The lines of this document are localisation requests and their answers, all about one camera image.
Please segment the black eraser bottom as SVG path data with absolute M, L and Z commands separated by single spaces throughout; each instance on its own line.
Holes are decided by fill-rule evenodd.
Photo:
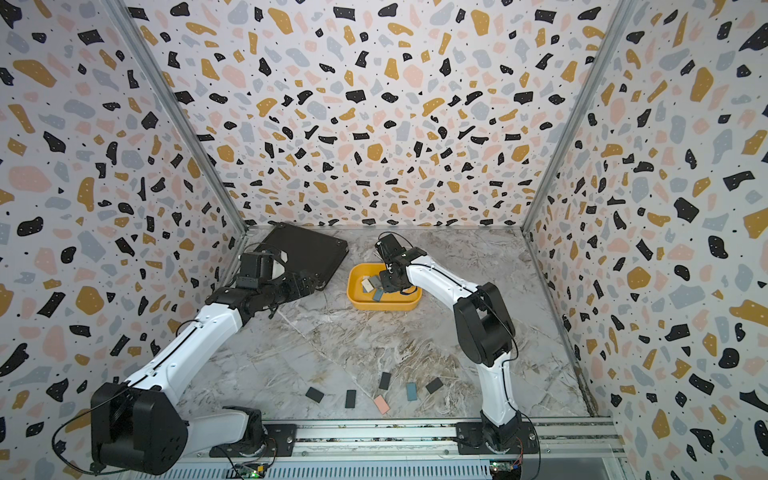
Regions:
M 354 409 L 356 406 L 356 390 L 348 390 L 345 397 L 345 408 Z

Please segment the pink eraser bottom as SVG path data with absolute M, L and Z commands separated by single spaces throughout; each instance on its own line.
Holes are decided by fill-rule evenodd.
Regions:
M 386 402 L 382 395 L 374 398 L 374 404 L 382 415 L 385 415 L 390 410 L 389 404 Z

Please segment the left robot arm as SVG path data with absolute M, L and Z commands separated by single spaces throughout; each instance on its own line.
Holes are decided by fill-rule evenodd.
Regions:
M 256 314 L 274 314 L 321 287 L 315 274 L 289 269 L 287 259 L 274 248 L 246 254 L 244 272 L 215 290 L 167 347 L 124 382 L 106 383 L 92 395 L 92 458 L 99 472 L 116 467 L 160 475 L 192 453 L 265 453 L 269 441 L 259 410 L 229 406 L 185 420 L 177 404 L 210 357 Z

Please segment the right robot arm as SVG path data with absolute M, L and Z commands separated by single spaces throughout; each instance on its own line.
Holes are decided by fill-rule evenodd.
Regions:
M 461 278 L 421 248 L 403 247 L 394 233 L 380 236 L 375 248 L 384 263 L 379 277 L 385 292 L 419 288 L 452 311 L 459 346 L 479 375 L 483 443 L 494 452 L 507 452 L 515 444 L 523 415 L 508 371 L 518 352 L 515 328 L 500 290 L 491 282 Z

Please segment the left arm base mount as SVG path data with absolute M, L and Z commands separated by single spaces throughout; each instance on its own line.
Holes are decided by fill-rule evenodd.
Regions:
M 248 426 L 244 436 L 232 443 L 223 443 L 212 447 L 212 458 L 229 457 L 232 460 L 246 461 L 263 458 L 290 457 L 297 435 L 297 425 L 288 423 L 257 423 Z

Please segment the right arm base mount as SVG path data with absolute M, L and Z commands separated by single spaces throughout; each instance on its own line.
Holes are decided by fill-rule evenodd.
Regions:
M 540 442 L 530 421 L 523 420 L 512 429 L 506 440 L 492 441 L 491 428 L 482 422 L 459 422 L 455 426 L 460 455 L 519 455 L 537 454 Z

